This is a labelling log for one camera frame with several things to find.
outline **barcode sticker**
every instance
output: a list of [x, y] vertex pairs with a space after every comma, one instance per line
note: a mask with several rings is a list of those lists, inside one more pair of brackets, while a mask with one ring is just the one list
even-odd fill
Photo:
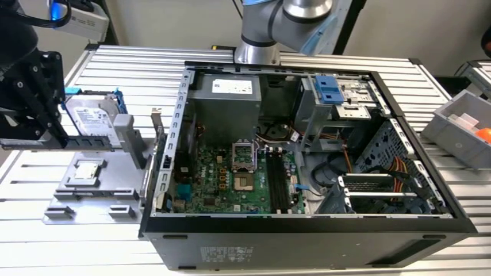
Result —
[[294, 134], [291, 135], [290, 139], [291, 141], [297, 142], [299, 141], [301, 134], [299, 132], [294, 131]]
[[217, 79], [214, 80], [213, 93], [253, 94], [253, 81]]

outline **gray storage box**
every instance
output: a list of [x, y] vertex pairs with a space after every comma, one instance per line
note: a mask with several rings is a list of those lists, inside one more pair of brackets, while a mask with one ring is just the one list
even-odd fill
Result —
[[480, 121], [478, 129], [491, 128], [491, 103], [465, 90], [436, 110], [422, 134], [472, 168], [491, 168], [490, 143], [449, 118], [465, 113]]

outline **blue drive bracket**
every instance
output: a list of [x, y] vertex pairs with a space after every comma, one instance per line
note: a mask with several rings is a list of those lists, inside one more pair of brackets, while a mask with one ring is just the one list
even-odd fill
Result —
[[343, 104], [345, 97], [334, 76], [315, 76], [314, 86], [323, 104]]
[[111, 91], [111, 92], [90, 91], [90, 90], [83, 91], [78, 87], [67, 87], [65, 89], [65, 94], [66, 94], [67, 97], [74, 96], [74, 95], [81, 95], [81, 94], [87, 94], [87, 95], [91, 95], [91, 94], [114, 94], [117, 96], [118, 108], [121, 110], [121, 113], [122, 114], [129, 114], [129, 110], [126, 108], [126, 103], [125, 103], [123, 92], [119, 90], [118, 87], [117, 87], [115, 91]]

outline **label sticker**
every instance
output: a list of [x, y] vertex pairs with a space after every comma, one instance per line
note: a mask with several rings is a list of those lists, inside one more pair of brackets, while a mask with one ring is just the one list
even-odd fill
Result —
[[253, 81], [217, 79], [214, 80], [213, 93], [253, 94]]
[[294, 134], [291, 135], [290, 139], [291, 141], [297, 142], [299, 141], [301, 134], [299, 132], [294, 131]]
[[83, 135], [107, 136], [111, 145], [121, 147], [121, 139], [118, 138], [114, 124], [109, 113], [101, 108], [78, 107], [75, 110], [75, 123]]
[[250, 262], [253, 257], [253, 246], [215, 247], [205, 246], [202, 249], [202, 258], [207, 263], [243, 263]]

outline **green circuit board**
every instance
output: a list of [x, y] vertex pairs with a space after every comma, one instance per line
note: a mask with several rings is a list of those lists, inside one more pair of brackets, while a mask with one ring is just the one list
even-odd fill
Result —
[[[242, 158], [250, 155], [247, 148]], [[295, 166], [294, 154], [283, 155], [283, 162], [289, 169]], [[198, 153], [197, 177], [191, 186], [191, 201], [186, 203], [186, 213], [250, 213], [271, 214], [270, 189], [267, 176], [266, 153], [258, 152], [258, 169], [253, 176], [253, 187], [243, 186], [237, 178], [247, 172], [233, 171], [233, 149], [202, 147]], [[302, 196], [299, 202], [291, 206], [293, 213], [305, 213]]]

